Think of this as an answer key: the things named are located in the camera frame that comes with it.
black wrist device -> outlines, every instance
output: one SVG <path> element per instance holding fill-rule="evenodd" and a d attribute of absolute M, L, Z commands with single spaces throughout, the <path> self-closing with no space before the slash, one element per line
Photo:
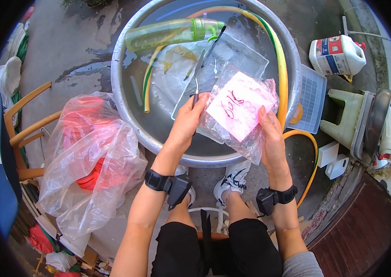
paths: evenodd
<path fill-rule="evenodd" d="M 145 184 L 155 191 L 164 191 L 168 197 L 168 210 L 180 204 L 192 186 L 192 181 L 186 174 L 178 176 L 163 176 L 149 169 L 144 176 Z"/>
<path fill-rule="evenodd" d="M 287 204 L 291 202 L 297 194 L 297 187 L 292 185 L 286 191 L 275 191 L 270 188 L 261 188 L 255 198 L 259 211 L 264 215 L 273 213 L 277 203 Z"/>

black shorts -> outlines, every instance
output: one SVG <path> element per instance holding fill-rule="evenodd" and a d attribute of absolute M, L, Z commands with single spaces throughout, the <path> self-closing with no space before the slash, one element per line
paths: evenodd
<path fill-rule="evenodd" d="M 197 240 L 196 230 L 179 222 L 163 225 L 157 237 L 152 277 L 201 277 L 209 269 L 214 275 L 229 277 L 281 276 L 281 256 L 267 227 L 257 219 L 242 219 L 229 226 L 229 238 Z"/>

yellow hose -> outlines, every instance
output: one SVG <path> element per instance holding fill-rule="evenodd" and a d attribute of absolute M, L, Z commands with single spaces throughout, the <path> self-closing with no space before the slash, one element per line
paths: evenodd
<path fill-rule="evenodd" d="M 196 13 L 191 14 L 190 16 L 188 16 L 188 18 L 199 17 L 204 12 L 208 13 L 208 12 L 222 12 L 222 11 L 237 12 L 237 13 L 240 13 L 240 14 L 248 17 L 249 19 L 256 22 L 260 27 L 262 27 L 262 29 L 265 30 L 265 33 L 271 38 L 271 41 L 274 44 L 274 48 L 275 48 L 275 52 L 276 52 L 278 73 L 279 73 L 279 99 L 280 99 L 280 103 L 279 103 L 277 118 L 280 122 L 282 130 L 284 130 L 285 129 L 285 120 L 286 120 L 286 116 L 287 116 L 287 108 L 288 108 L 288 72 L 287 72 L 287 63 L 285 60 L 283 48 L 281 46 L 280 40 L 277 37 L 276 32 L 273 30 L 273 28 L 269 24 L 267 24 L 264 21 L 266 24 L 266 26 L 265 26 L 264 23 L 260 19 L 258 19 L 254 14 L 252 14 L 248 11 L 245 11 L 241 8 L 236 8 L 236 7 L 231 7 L 231 6 L 216 6 L 216 7 L 206 8 L 204 10 L 201 10 L 201 11 L 198 11 Z M 146 73 L 145 73 L 145 77 L 143 80 L 143 84 L 146 83 L 146 89 L 144 90 L 144 111 L 146 113 L 149 112 L 149 89 L 151 86 L 151 76 L 149 76 L 149 78 L 147 79 L 147 76 L 148 76 L 147 73 L 149 70 L 151 70 L 151 67 L 154 64 L 157 55 L 159 54 L 159 52 L 162 50 L 163 47 L 164 46 L 156 48 L 156 50 L 154 51 L 154 53 L 151 57 L 151 61 L 149 62 L 148 67 L 146 68 Z M 308 132 L 299 131 L 299 130 L 288 131 L 283 134 L 283 139 L 285 140 L 287 137 L 290 137 L 293 135 L 307 136 L 314 145 L 315 155 L 316 155 L 313 174 L 311 175 L 311 177 L 308 181 L 308 184 L 307 184 L 301 198 L 299 199 L 299 202 L 297 203 L 297 208 L 298 208 L 300 206 L 300 204 L 303 202 L 303 200 L 304 200 L 306 194 L 308 193 L 309 188 L 311 187 L 311 184 L 314 180 L 314 176 L 315 176 L 316 170 L 317 170 L 318 148 L 317 148 L 316 140 Z"/>
<path fill-rule="evenodd" d="M 315 157 L 315 163 L 314 163 L 314 170 L 313 170 L 313 174 L 311 174 L 311 177 L 308 181 L 308 184 L 306 185 L 306 188 L 305 188 L 305 191 L 303 192 L 302 196 L 300 197 L 299 199 L 299 202 L 297 203 L 297 208 L 300 206 L 300 204 L 302 204 L 306 194 L 308 193 L 309 191 L 309 187 L 311 186 L 313 180 L 314 180 L 314 176 L 316 175 L 316 170 L 317 170 L 317 156 L 318 156 L 318 149 L 317 149 L 317 143 L 316 143 L 316 140 L 314 139 L 313 135 L 311 135 L 310 133 L 308 132 L 304 132 L 304 131 L 299 131 L 299 130 L 291 130 L 291 131 L 287 131 L 286 133 L 283 134 L 283 139 L 286 140 L 287 137 L 290 137 L 290 136 L 293 136 L 293 135 L 304 135 L 304 136 L 307 136 L 311 142 L 313 143 L 314 145 L 314 150 L 316 152 L 316 157 Z"/>

knife handle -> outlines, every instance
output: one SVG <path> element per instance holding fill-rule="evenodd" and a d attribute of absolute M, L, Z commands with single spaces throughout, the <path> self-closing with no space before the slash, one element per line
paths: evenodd
<path fill-rule="evenodd" d="M 196 105 L 197 101 L 199 100 L 199 94 L 194 94 L 194 101 L 192 102 L 192 108 Z"/>

concrete ground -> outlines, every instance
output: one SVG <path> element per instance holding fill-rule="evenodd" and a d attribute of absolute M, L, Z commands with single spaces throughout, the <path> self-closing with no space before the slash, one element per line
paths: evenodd
<path fill-rule="evenodd" d="M 110 5 L 96 9 L 73 3 L 64 10 L 60 7 L 60 0 L 37 1 L 30 18 L 28 30 L 30 38 L 26 60 L 22 67 L 20 90 L 22 96 L 25 96 L 47 81 L 52 81 L 52 88 L 23 108 L 22 128 L 61 110 L 71 97 L 94 91 L 111 92 L 110 64 L 115 42 L 126 22 L 147 2 L 148 0 L 138 0 L 125 6 L 123 0 L 114 0 Z M 302 63 L 308 66 L 311 66 L 308 51 L 312 40 L 340 35 L 340 17 L 344 12 L 341 2 L 345 1 L 262 1 L 288 27 L 298 46 Z M 354 84 L 359 89 L 376 91 L 374 65 L 369 50 L 366 55 L 367 65 L 359 75 L 354 77 Z M 349 86 L 337 76 L 331 76 L 328 80 L 328 88 L 339 89 Z M 335 109 L 326 106 L 324 117 L 335 116 L 337 116 Z M 54 127 L 55 122 L 49 124 L 47 130 L 52 131 Z M 332 141 L 321 131 L 315 135 L 315 138 L 319 147 Z M 31 168 L 40 167 L 44 163 L 41 145 L 46 145 L 44 139 L 42 143 L 32 142 L 26 146 Z M 287 139 L 286 146 L 293 183 L 299 188 L 298 200 L 313 169 L 314 148 L 309 139 L 304 136 Z M 154 155 L 147 152 L 147 158 L 151 163 Z M 224 172 L 225 169 L 190 169 L 190 176 L 197 192 L 194 207 L 215 207 L 212 190 L 223 177 Z M 258 189 L 268 186 L 263 166 L 252 165 L 246 180 L 248 190 L 243 194 L 245 201 L 255 200 Z M 331 184 L 332 181 L 325 176 L 324 169 L 318 169 L 311 189 L 299 208 L 299 215 L 303 215 L 306 219 L 310 218 Z M 129 191 L 125 204 L 117 211 L 117 216 L 102 229 L 93 232 L 89 245 L 99 253 L 102 260 L 115 257 L 126 227 L 130 204 L 137 191 L 138 187 Z M 155 256 L 155 238 L 167 216 L 168 207 L 165 205 L 151 241 L 150 262 Z M 198 214 L 193 215 L 194 221 L 198 218 Z"/>

